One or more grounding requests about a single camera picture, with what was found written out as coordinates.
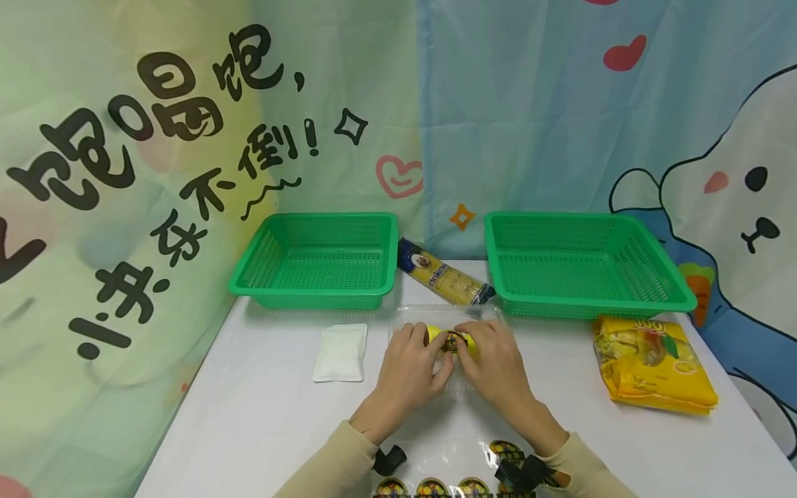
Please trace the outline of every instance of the plastic basket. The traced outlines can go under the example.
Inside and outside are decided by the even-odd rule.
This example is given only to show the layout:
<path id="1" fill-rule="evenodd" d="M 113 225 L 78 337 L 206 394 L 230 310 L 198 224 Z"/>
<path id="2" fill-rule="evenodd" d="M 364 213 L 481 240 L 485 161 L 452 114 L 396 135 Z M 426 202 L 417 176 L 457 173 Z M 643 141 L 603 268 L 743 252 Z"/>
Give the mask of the plastic basket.
<path id="1" fill-rule="evenodd" d="M 509 315 L 644 319 L 697 306 L 661 244 L 634 218 L 495 212 L 485 217 L 485 240 Z"/>
<path id="2" fill-rule="evenodd" d="M 230 278 L 266 308 L 376 309 L 395 282 L 399 224 L 390 213 L 274 214 Z"/>

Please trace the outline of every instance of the yellow snack bag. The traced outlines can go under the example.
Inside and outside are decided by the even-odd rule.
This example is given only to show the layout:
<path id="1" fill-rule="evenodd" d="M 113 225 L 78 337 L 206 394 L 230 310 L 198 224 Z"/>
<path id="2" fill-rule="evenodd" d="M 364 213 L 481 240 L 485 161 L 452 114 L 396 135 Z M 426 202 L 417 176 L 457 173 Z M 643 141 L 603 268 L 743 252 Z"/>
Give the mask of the yellow snack bag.
<path id="1" fill-rule="evenodd" d="M 616 402 L 692 415 L 708 415 L 717 405 L 680 325 L 601 316 L 593 332 L 600 374 Z"/>

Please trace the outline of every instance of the white sachet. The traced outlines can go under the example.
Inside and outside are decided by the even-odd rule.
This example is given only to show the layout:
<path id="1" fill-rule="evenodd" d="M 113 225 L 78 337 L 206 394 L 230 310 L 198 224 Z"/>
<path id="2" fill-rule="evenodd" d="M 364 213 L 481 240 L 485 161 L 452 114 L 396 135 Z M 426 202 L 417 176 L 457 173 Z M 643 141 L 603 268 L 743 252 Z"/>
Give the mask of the white sachet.
<path id="1" fill-rule="evenodd" d="M 313 382 L 362 382 L 367 324 L 333 325 L 321 332 Z"/>

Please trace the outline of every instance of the cartoon backdrop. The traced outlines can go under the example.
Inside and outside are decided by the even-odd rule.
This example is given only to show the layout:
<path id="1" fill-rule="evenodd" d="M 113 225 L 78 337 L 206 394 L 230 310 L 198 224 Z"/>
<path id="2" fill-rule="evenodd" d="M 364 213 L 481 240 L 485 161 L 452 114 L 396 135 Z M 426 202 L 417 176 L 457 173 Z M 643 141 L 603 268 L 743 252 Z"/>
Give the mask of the cartoon backdrop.
<path id="1" fill-rule="evenodd" d="M 490 210 L 636 216 L 795 459 L 796 26 L 787 0 L 7 6 L 0 495 L 135 491 L 276 210 L 391 210 L 442 257 L 483 257 Z"/>
<path id="2" fill-rule="evenodd" d="M 788 0 L 418 3 L 430 250 L 483 257 L 491 210 L 642 219 L 797 465 L 795 27 Z"/>

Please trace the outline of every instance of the cartoon bunny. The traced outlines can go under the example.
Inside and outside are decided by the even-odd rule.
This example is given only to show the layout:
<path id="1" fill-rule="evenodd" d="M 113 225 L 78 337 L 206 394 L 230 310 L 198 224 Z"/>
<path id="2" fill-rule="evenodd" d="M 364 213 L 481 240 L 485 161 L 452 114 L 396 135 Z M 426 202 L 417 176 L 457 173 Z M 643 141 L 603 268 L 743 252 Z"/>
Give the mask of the cartoon bunny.
<path id="1" fill-rule="evenodd" d="M 610 204 L 645 222 L 688 282 L 704 277 L 693 321 L 797 460 L 796 69 L 759 84 L 703 155 L 672 165 L 660 182 L 627 171 Z"/>

